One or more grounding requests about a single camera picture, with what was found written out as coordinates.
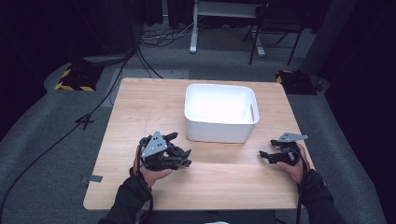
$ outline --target finger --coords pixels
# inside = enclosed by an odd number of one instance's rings
[[[281,168],[282,170],[286,171],[287,173],[292,172],[293,167],[288,165],[287,163],[283,162],[283,161],[279,161],[276,163],[276,165]]]
[[[300,149],[300,154],[305,158],[305,148],[301,146],[299,143],[296,143],[297,147]]]
[[[162,179],[164,177],[169,176],[170,174],[173,173],[173,170],[171,169],[166,169],[166,170],[161,170],[159,172],[155,172],[155,179]]]
[[[137,171],[137,157],[139,156],[138,153],[139,153],[139,146],[136,147],[136,153],[135,153],[135,155],[134,155],[134,166],[133,166],[133,171],[134,171],[134,174],[135,174],[135,175],[136,175],[136,171]]]

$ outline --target chair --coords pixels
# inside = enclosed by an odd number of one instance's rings
[[[281,47],[278,44],[285,38],[287,34],[294,33],[297,37],[294,41],[294,45],[291,50],[291,54],[288,60],[290,65],[291,58],[293,57],[294,51],[297,47],[300,39],[301,32],[305,29],[307,18],[309,16],[308,7],[303,4],[288,5],[285,2],[266,2],[261,7],[256,7],[256,20],[250,26],[247,34],[244,37],[245,41],[250,33],[255,33],[253,47],[250,54],[249,64],[253,60],[253,54],[255,51],[257,38],[259,34],[278,34],[282,35],[276,42],[276,45],[267,45],[262,47],[267,48],[291,48]],[[253,27],[256,26],[256,31],[252,32]]]

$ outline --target white plastic bin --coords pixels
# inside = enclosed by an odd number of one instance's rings
[[[184,107],[186,135],[193,141],[244,143],[260,119],[248,87],[191,84]]]

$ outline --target table leg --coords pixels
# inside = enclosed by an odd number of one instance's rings
[[[252,32],[251,32],[253,39],[254,39],[255,30],[256,30],[256,28],[253,28]],[[259,56],[263,58],[265,56],[265,51],[264,51],[264,48],[262,47],[262,41],[260,40],[260,37],[257,38],[256,49],[257,49],[257,52],[259,53]]]
[[[195,53],[197,51],[197,40],[198,40],[198,0],[195,0],[190,53]]]

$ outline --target gray carpet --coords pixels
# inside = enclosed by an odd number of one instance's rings
[[[193,55],[189,54],[188,36],[166,47],[141,49],[154,69],[188,71],[189,79],[272,82],[276,71],[299,68],[315,38],[304,32],[290,66],[286,66],[289,49],[268,49],[266,57],[256,54],[253,65],[248,65],[252,39],[242,42],[245,31],[205,30],[199,34],[198,51]],[[38,155],[73,129],[76,119],[101,102],[113,74],[120,69],[120,64],[106,67],[95,92],[56,91],[54,87],[67,65],[48,76],[44,83],[48,93],[0,143],[0,195]],[[124,69],[144,67],[135,55]],[[386,223],[375,187],[340,130],[323,92],[288,97],[302,133],[309,136],[305,142],[313,162],[327,180],[335,205],[347,223]],[[99,106],[92,115],[94,123],[85,131],[77,127],[21,178],[7,198],[3,223],[95,223],[106,214],[83,207],[86,185],[80,179],[92,173],[111,109]],[[295,222],[293,210],[276,211],[276,216],[287,223]],[[306,211],[302,223],[308,223]]]

